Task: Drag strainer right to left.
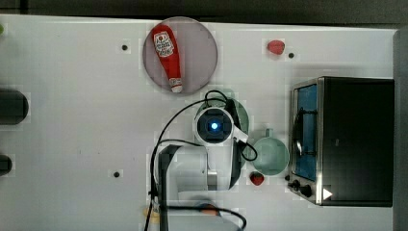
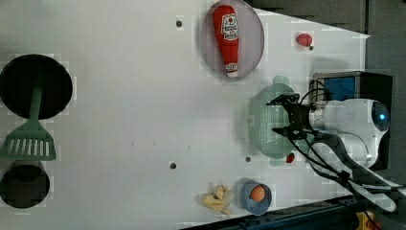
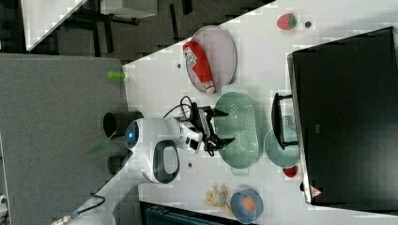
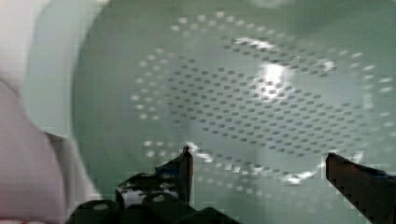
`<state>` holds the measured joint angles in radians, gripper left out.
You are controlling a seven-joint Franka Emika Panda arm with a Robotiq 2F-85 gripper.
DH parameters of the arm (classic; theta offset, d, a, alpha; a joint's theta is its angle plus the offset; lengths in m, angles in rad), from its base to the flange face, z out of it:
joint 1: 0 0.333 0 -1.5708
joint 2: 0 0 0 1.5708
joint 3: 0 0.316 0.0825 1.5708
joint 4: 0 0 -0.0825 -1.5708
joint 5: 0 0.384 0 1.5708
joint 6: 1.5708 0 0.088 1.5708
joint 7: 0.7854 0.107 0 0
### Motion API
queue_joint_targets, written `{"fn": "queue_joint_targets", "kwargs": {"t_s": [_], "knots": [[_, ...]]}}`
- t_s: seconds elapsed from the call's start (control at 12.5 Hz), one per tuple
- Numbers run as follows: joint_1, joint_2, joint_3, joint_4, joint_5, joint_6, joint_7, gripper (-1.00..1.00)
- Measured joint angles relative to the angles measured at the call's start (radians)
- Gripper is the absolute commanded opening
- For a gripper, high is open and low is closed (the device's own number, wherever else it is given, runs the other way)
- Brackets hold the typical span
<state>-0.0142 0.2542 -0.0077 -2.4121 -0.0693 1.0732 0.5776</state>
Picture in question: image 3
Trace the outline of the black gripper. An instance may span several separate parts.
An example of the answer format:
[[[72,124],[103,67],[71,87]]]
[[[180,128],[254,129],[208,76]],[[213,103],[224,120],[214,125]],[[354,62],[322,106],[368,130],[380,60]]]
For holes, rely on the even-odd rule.
[[[195,102],[191,104],[189,121],[203,134],[202,142],[206,150],[221,150],[235,140],[234,138],[221,139],[215,137],[211,119],[225,116],[227,116],[226,112],[216,108],[211,108],[210,106],[199,107]]]

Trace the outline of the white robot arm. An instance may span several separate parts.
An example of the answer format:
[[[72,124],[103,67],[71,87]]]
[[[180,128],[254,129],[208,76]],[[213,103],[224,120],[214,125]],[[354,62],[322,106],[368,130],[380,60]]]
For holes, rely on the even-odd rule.
[[[213,155],[233,140],[221,139],[211,120],[226,113],[210,106],[190,105],[190,115],[139,118],[125,133],[125,145],[131,151],[125,164],[77,210],[51,225],[116,225],[115,207],[143,183],[169,184],[179,173],[180,150],[196,154],[200,150]]]

